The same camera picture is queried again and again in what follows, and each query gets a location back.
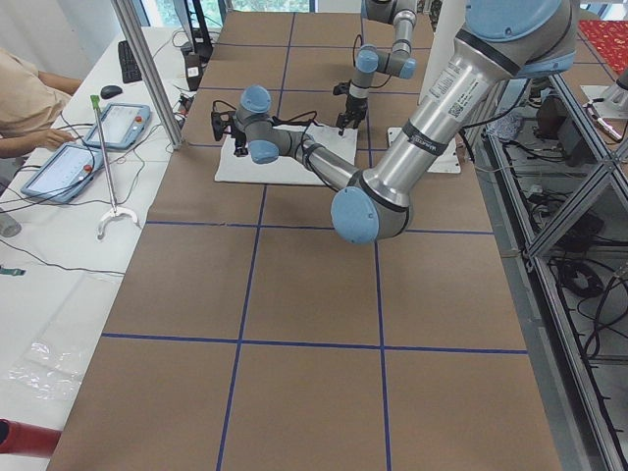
black mouse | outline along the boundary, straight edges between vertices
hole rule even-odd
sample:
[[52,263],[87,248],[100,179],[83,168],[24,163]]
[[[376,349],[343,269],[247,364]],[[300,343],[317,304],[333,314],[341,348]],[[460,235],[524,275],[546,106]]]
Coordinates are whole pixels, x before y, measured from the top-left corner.
[[100,90],[100,97],[103,100],[108,100],[109,98],[113,98],[116,95],[122,93],[122,89],[117,85],[105,85]]

keyboard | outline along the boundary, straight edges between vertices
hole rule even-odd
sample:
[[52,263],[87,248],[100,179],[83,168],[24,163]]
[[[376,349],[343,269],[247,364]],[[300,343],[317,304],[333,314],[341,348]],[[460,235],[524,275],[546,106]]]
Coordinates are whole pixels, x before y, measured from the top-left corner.
[[137,61],[133,57],[129,42],[124,40],[118,43],[118,58],[120,59],[120,69],[122,71],[122,82],[132,83],[141,81],[141,71]]

red cylinder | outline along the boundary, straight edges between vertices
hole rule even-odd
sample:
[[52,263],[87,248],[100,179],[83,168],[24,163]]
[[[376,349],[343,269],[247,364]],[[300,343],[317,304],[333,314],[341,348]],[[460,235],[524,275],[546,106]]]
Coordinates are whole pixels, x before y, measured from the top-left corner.
[[59,430],[0,419],[0,453],[49,458],[60,438]]

blue and white control panel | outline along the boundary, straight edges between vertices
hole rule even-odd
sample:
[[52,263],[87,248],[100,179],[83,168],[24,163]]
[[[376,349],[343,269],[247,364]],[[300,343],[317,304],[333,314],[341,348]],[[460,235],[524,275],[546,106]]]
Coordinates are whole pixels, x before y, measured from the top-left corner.
[[67,203],[93,180],[102,167],[100,150],[63,144],[22,187],[27,196]]
[[[102,112],[102,129],[105,134],[105,147],[112,150],[126,150],[143,133],[150,120],[150,108],[146,105],[109,103]],[[84,138],[85,145],[100,148],[98,127],[92,126]]]

person's arm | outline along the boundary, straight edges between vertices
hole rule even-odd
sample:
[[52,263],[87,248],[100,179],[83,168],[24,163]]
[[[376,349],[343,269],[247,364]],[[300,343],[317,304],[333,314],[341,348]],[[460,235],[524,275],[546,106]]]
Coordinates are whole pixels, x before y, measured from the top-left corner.
[[75,139],[71,134],[59,130],[37,131],[20,137],[3,137],[0,139],[0,158],[20,157],[36,147],[56,149],[64,142],[73,140]]
[[49,72],[39,71],[39,79],[51,88],[65,91],[69,95],[74,95],[75,91],[80,87],[82,80],[78,78],[67,78],[63,76],[57,76],[56,74],[50,74]]

